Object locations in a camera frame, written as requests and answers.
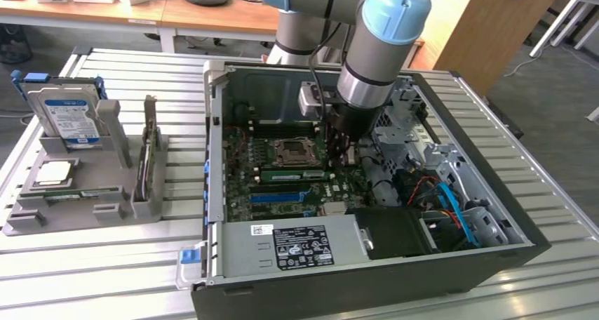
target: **red cable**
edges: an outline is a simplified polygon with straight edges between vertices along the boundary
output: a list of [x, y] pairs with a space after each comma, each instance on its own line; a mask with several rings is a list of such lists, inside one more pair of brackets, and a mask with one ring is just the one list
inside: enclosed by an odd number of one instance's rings
[[415, 185], [414, 192], [413, 192], [413, 195], [410, 196], [409, 204], [407, 204], [407, 205], [410, 205], [410, 204], [413, 203], [415, 193], [419, 192], [421, 183], [422, 183], [422, 181], [425, 181], [427, 178], [430, 178], [430, 179], [433, 179], [433, 180], [435, 180], [435, 181], [439, 182], [439, 179], [438, 179], [435, 176], [422, 176], [419, 182], [418, 182], [417, 185]]
[[458, 220], [457, 216], [454, 216], [454, 214], [450, 213], [450, 212], [449, 212], [449, 215], [450, 215], [450, 218], [454, 220], [454, 223], [457, 223], [458, 229], [462, 229], [462, 225], [461, 225], [461, 223], [459, 223], [459, 220]]

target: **warning label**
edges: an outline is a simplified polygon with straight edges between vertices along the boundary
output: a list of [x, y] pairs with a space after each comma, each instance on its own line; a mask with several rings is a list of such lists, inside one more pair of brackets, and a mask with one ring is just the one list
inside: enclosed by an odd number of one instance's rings
[[275, 229], [279, 269], [306, 269], [335, 264], [325, 225]]

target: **hard drive label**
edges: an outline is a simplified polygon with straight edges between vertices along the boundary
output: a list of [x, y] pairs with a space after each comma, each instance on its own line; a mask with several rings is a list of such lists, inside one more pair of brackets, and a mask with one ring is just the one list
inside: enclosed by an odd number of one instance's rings
[[325, 225], [275, 229], [275, 252], [282, 270], [335, 264]]
[[86, 100], [47, 100], [45, 103], [63, 139], [71, 143], [99, 141], [97, 123], [87, 116], [90, 106]]

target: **white table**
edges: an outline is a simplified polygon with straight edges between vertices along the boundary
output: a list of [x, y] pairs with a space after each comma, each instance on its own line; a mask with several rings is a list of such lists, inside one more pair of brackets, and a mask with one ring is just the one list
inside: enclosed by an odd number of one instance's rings
[[[206, 112], [201, 55], [94, 49], [73, 55], [63, 76], [106, 79], [122, 102], [127, 133], [143, 127], [143, 99], [158, 97], [170, 135], [163, 219], [147, 225], [7, 237], [0, 232], [0, 319], [195, 319], [190, 291], [175, 288], [178, 250], [203, 225]], [[225, 58], [258, 62], [243, 58]], [[469, 293], [321, 318], [598, 319], [599, 230], [461, 78], [425, 72], [439, 98], [522, 207], [553, 243], [527, 265], [491, 277]], [[438, 121], [431, 127], [449, 137]], [[34, 119], [0, 170], [0, 225], [41, 149]]]
[[[555, 37], [555, 39], [551, 41], [553, 46], [559, 46], [562, 43], [562, 40], [566, 38], [566, 35], [570, 33], [573, 28], [575, 27], [575, 24], [579, 22], [581, 18], [583, 17], [586, 11], [593, 5], [599, 5], [599, 0], [570, 0], [569, 4], [562, 10], [562, 13], [558, 15], [554, 24], [551, 24], [550, 29], [546, 31], [542, 40], [538, 42], [535, 48], [533, 49], [530, 56], [538, 57], [541, 54], [541, 51], [543, 47], [546, 47], [547, 42], [550, 41], [553, 35], [555, 34], [555, 31], [561, 28], [563, 22], [566, 21], [569, 14], [573, 12], [575, 7], [582, 3], [581, 9], [577, 12], [577, 14], [573, 16], [573, 19], [570, 20], [566, 27], [562, 29], [561, 33]], [[581, 40], [579, 44], [575, 46], [575, 49], [579, 50], [581, 47], [585, 45], [585, 42], [588, 41], [589, 37], [593, 34], [593, 31], [597, 30], [599, 27], [599, 22], [594, 25], [594, 27], [589, 30], [586, 36]]]

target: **black trash bin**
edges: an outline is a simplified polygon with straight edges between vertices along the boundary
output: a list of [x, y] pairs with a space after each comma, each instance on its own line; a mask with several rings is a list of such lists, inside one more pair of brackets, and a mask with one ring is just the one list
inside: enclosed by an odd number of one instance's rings
[[23, 27], [0, 23], [0, 62], [18, 64], [27, 62], [33, 56]]

